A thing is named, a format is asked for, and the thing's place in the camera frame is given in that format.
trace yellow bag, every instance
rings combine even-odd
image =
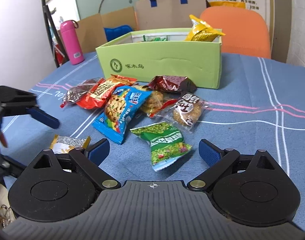
[[[246,9],[246,4],[244,2],[229,2],[229,1],[216,1],[209,2],[211,6],[228,6],[228,7],[238,7]]]
[[[198,19],[194,15],[189,15],[193,27],[188,33],[185,41],[213,41],[218,36],[224,36],[225,34],[215,30],[208,23]]]

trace gray gripper base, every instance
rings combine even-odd
[[[127,181],[104,190],[76,217],[54,223],[19,218],[4,231],[16,240],[292,240],[303,234],[290,223],[268,228],[235,223],[205,193],[189,191],[180,181]]]

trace pink water bottle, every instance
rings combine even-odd
[[[65,21],[60,25],[63,43],[65,44],[65,48],[72,65],[76,65],[85,60],[75,28],[78,28],[78,23],[74,20]]]

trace blue tablecloth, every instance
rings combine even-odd
[[[40,107],[62,125],[52,130],[29,116],[5,118],[3,130],[9,148],[3,149],[3,154],[27,165],[43,148],[50,146],[55,133],[79,138],[90,135],[93,143],[103,138],[91,125],[101,112],[99,109],[59,107],[70,86],[101,76],[96,54],[89,53],[81,64],[66,63],[38,83],[30,91],[38,95]],[[185,141],[193,145],[190,154],[155,172],[151,168],[148,144],[128,132],[123,145],[110,142],[110,154],[100,168],[122,184],[127,179],[187,183],[208,168],[198,154],[202,138],[220,148],[235,148],[242,154],[267,149],[300,191],[301,204],[294,221],[305,229],[305,68],[223,53],[220,89],[198,89],[196,94],[212,102],[212,106],[193,134],[184,134]],[[128,127],[154,122],[141,116]]]

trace orange chair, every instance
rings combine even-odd
[[[200,19],[222,29],[222,52],[271,58],[269,31],[260,14],[237,7],[215,6]]]

